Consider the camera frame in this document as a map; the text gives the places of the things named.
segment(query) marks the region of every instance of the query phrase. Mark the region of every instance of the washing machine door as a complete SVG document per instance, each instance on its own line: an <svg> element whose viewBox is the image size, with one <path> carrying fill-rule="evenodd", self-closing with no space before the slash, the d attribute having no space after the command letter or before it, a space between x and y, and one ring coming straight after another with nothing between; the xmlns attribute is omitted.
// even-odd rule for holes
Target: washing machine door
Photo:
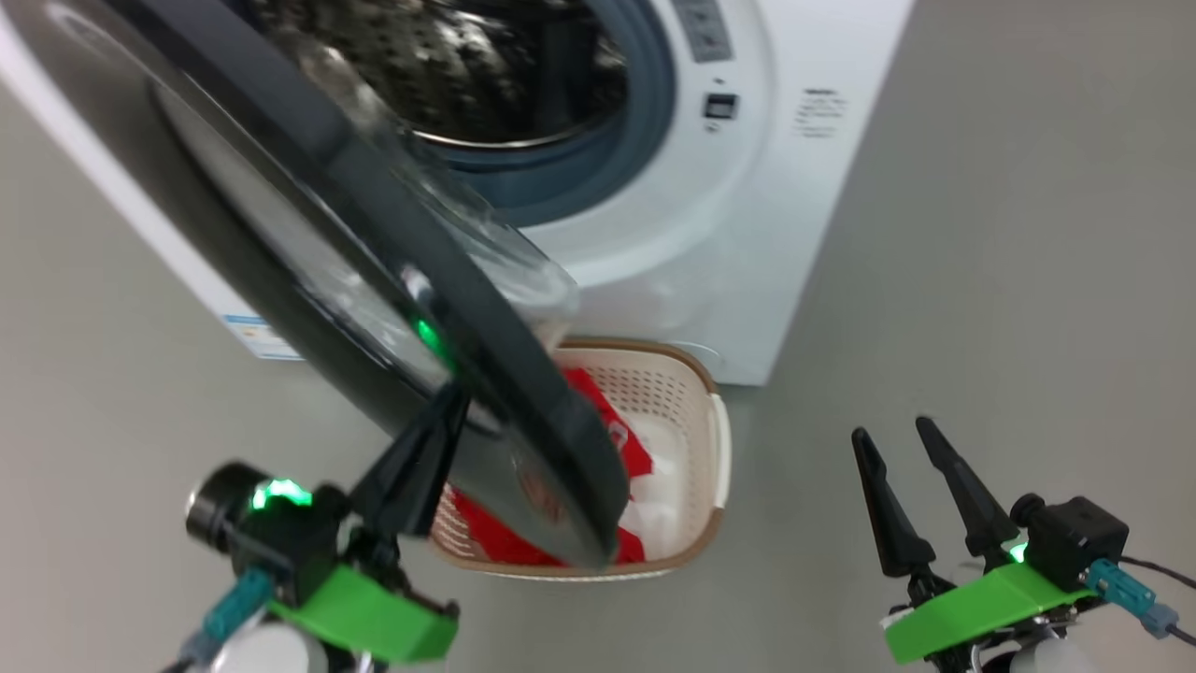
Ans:
<svg viewBox="0 0 1196 673"><path fill-rule="evenodd" d="M446 201L429 200L404 175L410 161L396 167L419 152L399 128L388 135L386 124L362 124L327 94L335 93L328 82L315 84L215 0L13 0L4 8L102 141L136 145L115 118L124 110L140 120L136 155L150 143L151 167L167 170L171 153L187 157L207 184L161 185L173 221L352 402L397 434L411 402L431 393L426 363L388 348L385 325L404 325L417 353L501 429L462 447L458 464L469 465L453 477L464 490L533 542L555 540L566 561L612 557L628 500L618 454L493 273L444 225L437 207ZM138 116L145 109L157 123ZM161 128L166 136L155 134ZM132 175L154 179L154 170L133 165L142 159L126 155ZM519 262L511 249L493 247ZM536 494L517 485L529 478ZM554 501L547 524L544 489ZM532 531L545 526L553 531Z"/></svg>

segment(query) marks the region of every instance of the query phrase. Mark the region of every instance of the open washing machine door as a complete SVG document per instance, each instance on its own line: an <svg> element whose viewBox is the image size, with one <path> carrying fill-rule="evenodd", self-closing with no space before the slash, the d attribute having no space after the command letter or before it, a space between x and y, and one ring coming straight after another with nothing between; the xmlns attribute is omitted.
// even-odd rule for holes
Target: open washing machine door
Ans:
<svg viewBox="0 0 1196 673"><path fill-rule="evenodd" d="M116 158L139 182L193 173L153 204L208 210L172 219L374 422L397 434L456 379L496 432L463 442L454 484L561 558L612 556L626 471L542 343L574 307L568 276L487 219L335 50L292 42L288 60L215 0L17 2L0 19L39 37L36 59L100 137L175 146ZM146 104L106 106L122 97ZM565 516L543 516L529 471Z"/></svg>

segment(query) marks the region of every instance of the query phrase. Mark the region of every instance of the white round robot part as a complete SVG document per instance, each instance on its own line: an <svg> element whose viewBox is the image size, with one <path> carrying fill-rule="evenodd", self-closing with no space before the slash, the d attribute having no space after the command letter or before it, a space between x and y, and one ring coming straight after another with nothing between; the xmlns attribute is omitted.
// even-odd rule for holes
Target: white round robot part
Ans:
<svg viewBox="0 0 1196 673"><path fill-rule="evenodd" d="M1013 657L1011 673L1099 673L1074 642L1041 641Z"/></svg>
<svg viewBox="0 0 1196 673"><path fill-rule="evenodd" d="M287 624L263 624L233 636L212 673L329 673L319 641Z"/></svg>

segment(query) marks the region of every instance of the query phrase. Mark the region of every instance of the blue and white sticker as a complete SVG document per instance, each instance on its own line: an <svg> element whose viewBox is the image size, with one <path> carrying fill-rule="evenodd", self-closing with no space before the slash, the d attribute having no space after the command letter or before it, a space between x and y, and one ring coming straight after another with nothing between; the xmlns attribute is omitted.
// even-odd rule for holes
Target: blue and white sticker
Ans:
<svg viewBox="0 0 1196 673"><path fill-rule="evenodd" d="M267 361L301 361L303 357L256 314L225 314L225 324L255 356Z"/></svg>

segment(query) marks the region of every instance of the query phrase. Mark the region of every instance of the brown basket rim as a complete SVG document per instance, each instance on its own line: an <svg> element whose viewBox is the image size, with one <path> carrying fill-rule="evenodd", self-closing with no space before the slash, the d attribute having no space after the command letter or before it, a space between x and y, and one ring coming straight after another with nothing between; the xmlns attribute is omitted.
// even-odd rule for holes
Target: brown basket rim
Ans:
<svg viewBox="0 0 1196 673"><path fill-rule="evenodd" d="M682 349L677 347L671 347L667 344L654 344L651 342L634 342L629 339L568 339L561 344L560 350L599 350L599 351L636 351L643 354L654 354L658 356L665 356L675 361L679 361L682 365L687 366L702 380L702 385L706 387L706 392L709 396L716 396L719 393L719 387L710 378L710 374L706 371L706 367ZM507 563L493 563L489 561L469 561L460 558L448 550L441 546L440 540L435 536L429 538L432 543L432 551L462 570L471 570L475 573L488 573L492 575L511 575L515 577L542 577L547 580L586 580L586 579L616 579L629 575L648 575L655 573L667 573L670 570L676 570L683 565L689 564L698 555L706 551L706 547L714 542L715 536L719 533L719 527L722 525L722 508L715 507L710 513L710 519L706 524L706 528L702 530L702 534L697 537L697 540L692 545L687 547L684 551L676 553L669 558L661 558L658 561L649 561L645 563L630 563L626 565L612 565L605 570L593 571L586 568L557 568L557 567L545 567L545 565L518 565Z"/></svg>

